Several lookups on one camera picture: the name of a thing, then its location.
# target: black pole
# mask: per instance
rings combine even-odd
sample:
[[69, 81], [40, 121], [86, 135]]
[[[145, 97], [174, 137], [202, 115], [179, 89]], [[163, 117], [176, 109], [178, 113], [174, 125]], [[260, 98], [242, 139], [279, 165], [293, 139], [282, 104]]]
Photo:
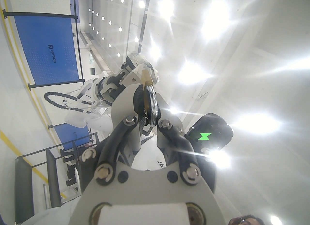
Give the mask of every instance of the black pole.
[[28, 83], [28, 88], [29, 90], [31, 90], [32, 88], [36, 88], [36, 87], [42, 87], [42, 86], [50, 86], [50, 85], [63, 85], [63, 84], [70, 84], [70, 83], [84, 83], [85, 79], [79, 79], [79, 80], [74, 80], [74, 81], [66, 81], [66, 82], [59, 82], [59, 83], [50, 83], [50, 84], [42, 84], [42, 85], [31, 85], [30, 83]]
[[[73, 6], [74, 6], [74, 15], [76, 16], [77, 15], [77, 7], [76, 7], [76, 4], [75, 4], [75, 0], [73, 0]], [[77, 21], [77, 17], [75, 18], [75, 30], [77, 32], [77, 49], [78, 49], [78, 57], [80, 59], [80, 67], [81, 67], [81, 76], [83, 78], [83, 69], [82, 69], [82, 60], [81, 60], [81, 51], [80, 51], [80, 42], [78, 40], [78, 21]]]

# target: ceiling light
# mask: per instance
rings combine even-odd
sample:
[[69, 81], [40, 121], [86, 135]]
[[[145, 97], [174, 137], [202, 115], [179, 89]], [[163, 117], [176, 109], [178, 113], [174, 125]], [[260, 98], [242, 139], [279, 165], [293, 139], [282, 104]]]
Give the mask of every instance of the ceiling light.
[[279, 121], [267, 114], [254, 113], [242, 116], [233, 126], [251, 133], [265, 134], [276, 131], [279, 129], [280, 124]]
[[139, 2], [139, 7], [141, 7], [141, 8], [144, 8], [144, 7], [145, 7], [145, 4], [144, 4], [143, 1], [140, 1], [140, 2]]
[[186, 61], [182, 70], [178, 74], [179, 81], [185, 85], [197, 83], [211, 77], [198, 64]]
[[174, 4], [172, 0], [162, 0], [158, 3], [158, 9], [160, 15], [164, 19], [169, 20], [173, 15]]
[[270, 221], [272, 225], [282, 225], [282, 222], [277, 216], [271, 216]]
[[175, 107], [172, 107], [172, 108], [170, 109], [170, 112], [171, 112], [171, 114], [177, 114], [177, 113], [179, 113], [178, 109], [176, 109]]
[[218, 168], [227, 168], [230, 166], [230, 157], [221, 150], [211, 151], [206, 155]]
[[150, 50], [150, 56], [151, 56], [155, 61], [157, 61], [158, 58], [160, 58], [160, 57], [162, 56], [159, 47], [158, 47], [154, 42], [152, 42], [152, 47], [151, 47], [151, 50]]
[[207, 40], [218, 38], [229, 25], [228, 6], [223, 0], [214, 0], [206, 13], [202, 33]]

